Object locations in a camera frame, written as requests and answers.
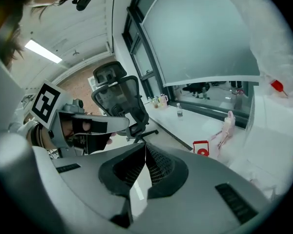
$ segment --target mesh panel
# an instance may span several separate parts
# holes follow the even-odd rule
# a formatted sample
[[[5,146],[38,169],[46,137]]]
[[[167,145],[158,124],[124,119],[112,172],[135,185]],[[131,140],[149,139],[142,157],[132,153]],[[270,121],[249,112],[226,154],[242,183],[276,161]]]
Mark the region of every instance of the mesh panel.
[[[114,168],[114,174],[129,187],[132,187],[145,165],[145,151],[143,149],[127,156]]]
[[[155,185],[168,176],[173,170],[173,162],[168,157],[147,147],[146,165],[150,172],[152,185]]]
[[[111,116],[125,116],[139,108],[136,81],[127,80],[113,85],[95,95],[96,100]]]

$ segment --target windowsill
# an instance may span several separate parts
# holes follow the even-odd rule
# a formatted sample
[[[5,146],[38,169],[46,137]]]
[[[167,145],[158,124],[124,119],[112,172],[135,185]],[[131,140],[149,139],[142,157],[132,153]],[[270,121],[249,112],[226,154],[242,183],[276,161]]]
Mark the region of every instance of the windowsill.
[[[230,101],[226,102],[226,101],[218,101],[218,100],[212,100],[212,99],[208,99],[208,100],[203,100],[202,98],[190,98],[190,97],[184,97],[184,98],[178,98],[177,99],[179,102],[190,102],[190,103],[199,103],[199,106],[213,106],[213,107],[219,107],[221,109],[225,109],[225,110],[234,110],[234,104]],[[244,114],[249,114],[250,113],[250,109],[251,107],[248,106],[242,106],[242,108],[240,109],[240,112],[244,113]]]
[[[173,106],[168,106],[165,109],[155,109],[148,103],[145,104],[145,108],[150,118],[191,147],[194,141],[210,140],[214,134],[221,130],[223,125],[223,122],[220,120],[184,109],[182,120],[179,120],[176,108]],[[219,140],[220,136],[209,143],[210,158],[217,159],[216,145]],[[226,165],[230,165],[242,149],[244,142],[245,130],[235,127],[233,137],[222,146],[221,155],[218,157],[218,160]]]

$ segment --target desk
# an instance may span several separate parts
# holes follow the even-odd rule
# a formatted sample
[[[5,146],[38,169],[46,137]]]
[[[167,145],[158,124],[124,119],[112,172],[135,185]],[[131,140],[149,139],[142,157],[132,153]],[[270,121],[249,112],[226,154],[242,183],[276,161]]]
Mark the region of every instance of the desk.
[[[190,147],[193,147],[193,142],[196,140],[209,140],[211,136],[221,130],[223,125],[220,120],[184,109],[182,120],[179,120],[176,108],[173,106],[155,109],[148,103],[145,104],[145,108],[150,118]],[[214,147],[218,144],[219,138],[220,136],[209,144],[210,158],[217,159]],[[229,166],[242,150],[244,142],[245,130],[235,127],[234,136],[221,148],[219,160]]]

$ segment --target ceiling light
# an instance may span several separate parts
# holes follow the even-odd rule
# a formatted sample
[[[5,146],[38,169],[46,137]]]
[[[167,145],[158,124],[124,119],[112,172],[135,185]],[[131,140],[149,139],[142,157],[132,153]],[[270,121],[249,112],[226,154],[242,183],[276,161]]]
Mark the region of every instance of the ceiling light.
[[[30,49],[31,51],[34,51],[38,55],[41,55],[55,63],[59,63],[62,59],[58,56],[51,53],[49,50],[45,49],[44,47],[40,46],[38,43],[34,42],[33,40],[30,40],[26,45],[25,48]]]

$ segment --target hair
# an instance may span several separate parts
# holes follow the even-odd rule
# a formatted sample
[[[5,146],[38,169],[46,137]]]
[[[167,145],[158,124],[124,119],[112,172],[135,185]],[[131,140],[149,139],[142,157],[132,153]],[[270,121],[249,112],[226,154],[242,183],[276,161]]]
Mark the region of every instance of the hair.
[[[37,12],[40,12],[39,13],[39,20],[41,20],[41,16],[42,14],[45,12],[45,10],[50,7],[50,6],[60,6],[62,5],[63,3],[65,3],[67,0],[60,0],[58,3],[54,3],[52,5],[46,5],[46,6],[37,6],[37,7],[32,7],[31,8],[31,11],[30,11],[30,14],[34,14],[34,13],[37,13]]]
[[[46,6],[38,6],[38,7],[33,7],[31,9],[31,15],[36,13],[36,12],[40,12],[39,14],[39,20],[41,20],[41,16],[43,14],[43,12],[49,7],[49,6],[54,6],[54,5],[62,5],[63,3],[65,3],[67,0],[60,0],[58,3],[54,3],[52,5],[46,5]],[[11,61],[13,59],[17,59],[15,57],[15,52],[19,53],[19,55],[21,57],[22,56],[22,51],[23,48],[21,47],[20,43],[19,43],[19,36],[21,34],[21,28],[20,28],[20,21],[17,23],[17,25],[14,28],[14,31],[11,35],[11,37],[9,38],[9,40],[7,41],[4,50],[0,53],[0,58],[2,59],[3,63],[5,66],[8,66]]]
[[[5,66],[8,66],[13,59],[17,59],[15,57],[15,52],[19,53],[21,57],[23,48],[19,43],[19,36],[21,34],[20,24],[18,23],[10,37],[10,39],[6,42],[5,47],[2,52],[0,52],[0,58],[3,61]]]

